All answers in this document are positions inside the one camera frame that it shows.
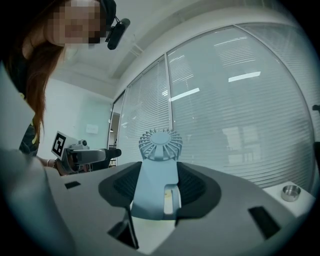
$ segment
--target head-mounted camera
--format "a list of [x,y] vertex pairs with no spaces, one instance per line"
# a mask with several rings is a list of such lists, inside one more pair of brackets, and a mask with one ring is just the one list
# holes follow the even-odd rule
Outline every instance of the head-mounted camera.
[[101,0],[101,8],[106,14],[106,42],[108,43],[108,48],[114,50],[117,48],[122,36],[130,25],[130,20],[124,18],[119,20],[116,16],[117,5],[114,0]]

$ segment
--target window blinds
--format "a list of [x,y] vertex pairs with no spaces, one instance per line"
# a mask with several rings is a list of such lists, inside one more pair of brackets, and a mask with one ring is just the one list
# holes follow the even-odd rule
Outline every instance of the window blinds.
[[265,188],[312,179],[313,134],[298,86],[279,59],[229,27],[167,54],[181,162]]
[[117,164],[142,161],[139,139],[150,129],[169,127],[169,104],[165,60],[143,73],[125,92],[119,123]]

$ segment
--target fan grille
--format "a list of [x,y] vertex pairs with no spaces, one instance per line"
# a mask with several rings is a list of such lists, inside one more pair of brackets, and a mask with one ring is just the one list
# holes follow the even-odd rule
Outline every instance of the fan grille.
[[139,140],[139,149],[143,159],[153,161],[178,160],[182,150],[182,137],[174,130],[151,129]]

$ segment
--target small metal cup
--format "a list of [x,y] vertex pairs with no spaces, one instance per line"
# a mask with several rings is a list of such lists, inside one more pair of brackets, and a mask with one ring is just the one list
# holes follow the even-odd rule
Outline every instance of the small metal cup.
[[296,185],[285,186],[281,191],[281,197],[287,202],[294,202],[298,199],[301,193],[300,187]]

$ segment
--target person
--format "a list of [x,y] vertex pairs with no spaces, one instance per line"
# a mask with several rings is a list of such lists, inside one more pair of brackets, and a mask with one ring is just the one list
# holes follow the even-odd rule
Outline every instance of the person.
[[[19,150],[36,157],[44,128],[48,79],[66,47],[100,42],[106,33],[108,13],[99,0],[44,0],[34,14],[29,22],[20,24],[18,35],[1,58],[20,96],[35,112]],[[66,174],[56,159],[38,159],[43,166]]]

